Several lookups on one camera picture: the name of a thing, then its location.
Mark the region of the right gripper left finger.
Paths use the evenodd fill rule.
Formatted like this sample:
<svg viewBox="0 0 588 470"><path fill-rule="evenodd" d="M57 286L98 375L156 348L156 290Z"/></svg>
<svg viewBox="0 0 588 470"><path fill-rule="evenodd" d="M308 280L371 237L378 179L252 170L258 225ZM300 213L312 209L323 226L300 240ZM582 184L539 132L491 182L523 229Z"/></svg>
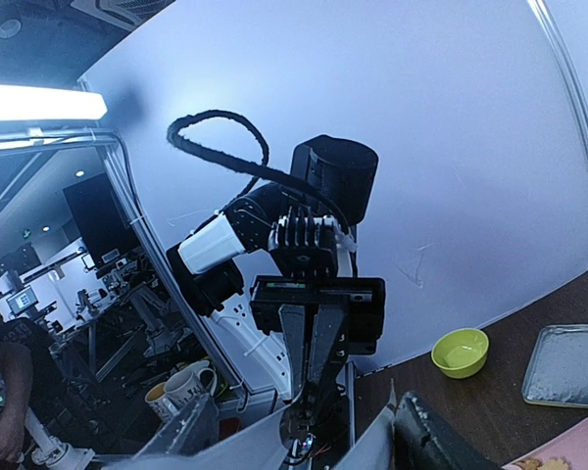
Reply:
<svg viewBox="0 0 588 470"><path fill-rule="evenodd" d="M188 404L176 405L164 398L171 418L133 459L155 455L194 455L214 445L219 436L219 410L213 397L202 394Z"/></svg>

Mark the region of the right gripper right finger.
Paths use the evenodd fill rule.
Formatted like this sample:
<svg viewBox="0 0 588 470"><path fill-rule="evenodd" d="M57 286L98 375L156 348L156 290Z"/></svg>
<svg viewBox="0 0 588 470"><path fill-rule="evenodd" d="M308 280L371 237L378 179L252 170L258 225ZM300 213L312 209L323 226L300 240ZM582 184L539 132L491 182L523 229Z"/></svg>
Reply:
<svg viewBox="0 0 588 470"><path fill-rule="evenodd" d="M494 469L482 455L414 392L399 401L394 420L395 469Z"/></svg>

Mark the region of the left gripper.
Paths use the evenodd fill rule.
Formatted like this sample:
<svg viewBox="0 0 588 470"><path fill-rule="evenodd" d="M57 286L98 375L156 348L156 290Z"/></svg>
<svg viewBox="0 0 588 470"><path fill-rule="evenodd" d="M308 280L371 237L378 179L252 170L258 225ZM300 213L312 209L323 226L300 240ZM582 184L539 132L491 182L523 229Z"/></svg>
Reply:
<svg viewBox="0 0 588 470"><path fill-rule="evenodd" d="M283 333L292 396L315 397L335 383L346 360L346 337L349 354L376 352L385 301L385 281L378 277L259 276L251 288L250 307L263 333Z"/></svg>

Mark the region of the silver metal tin lid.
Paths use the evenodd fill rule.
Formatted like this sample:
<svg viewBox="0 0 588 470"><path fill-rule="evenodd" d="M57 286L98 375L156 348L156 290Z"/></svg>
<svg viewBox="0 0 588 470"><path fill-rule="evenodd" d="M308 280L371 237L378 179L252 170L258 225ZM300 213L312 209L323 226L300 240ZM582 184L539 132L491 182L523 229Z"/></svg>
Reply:
<svg viewBox="0 0 588 470"><path fill-rule="evenodd" d="M588 324L548 325L540 331L521 396L529 404L588 408Z"/></svg>

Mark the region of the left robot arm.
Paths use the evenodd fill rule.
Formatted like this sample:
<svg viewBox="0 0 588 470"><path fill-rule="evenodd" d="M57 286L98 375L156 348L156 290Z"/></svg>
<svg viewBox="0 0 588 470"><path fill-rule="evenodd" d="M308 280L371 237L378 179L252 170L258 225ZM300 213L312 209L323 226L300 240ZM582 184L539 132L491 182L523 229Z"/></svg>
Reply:
<svg viewBox="0 0 588 470"><path fill-rule="evenodd" d="M210 316L247 293L259 330L282 335L294 394L317 391L347 357L376 351L384 321L385 285L358 267L364 220L379 157L369 146L321 134L293 151L282 171L185 136L193 125L226 119L270 150L244 116L209 110L175 119L168 142L185 154L249 176L249 183L167 258L182 296Z"/></svg>

